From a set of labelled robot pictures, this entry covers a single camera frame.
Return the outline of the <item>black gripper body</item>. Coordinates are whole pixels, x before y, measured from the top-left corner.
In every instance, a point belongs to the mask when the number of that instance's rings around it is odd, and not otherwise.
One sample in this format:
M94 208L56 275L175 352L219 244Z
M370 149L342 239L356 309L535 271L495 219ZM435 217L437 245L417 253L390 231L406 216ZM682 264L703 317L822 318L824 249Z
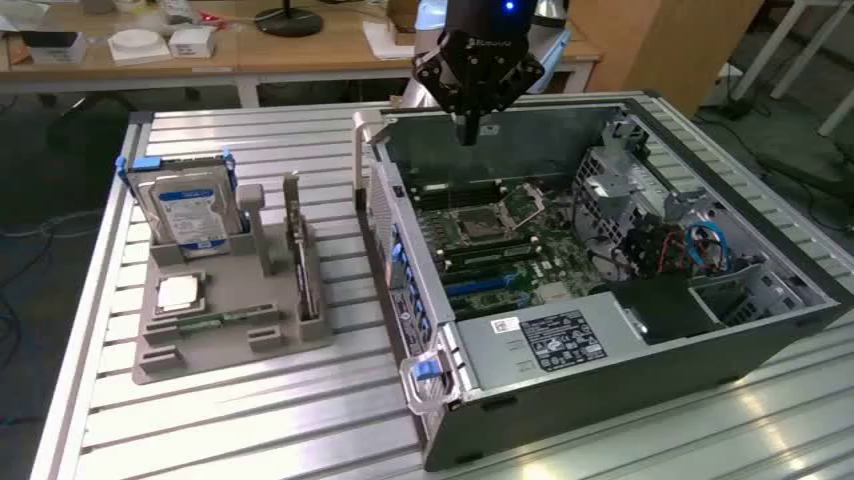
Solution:
M471 71L485 57L530 53L534 1L450 1L438 47L462 85L469 113Z

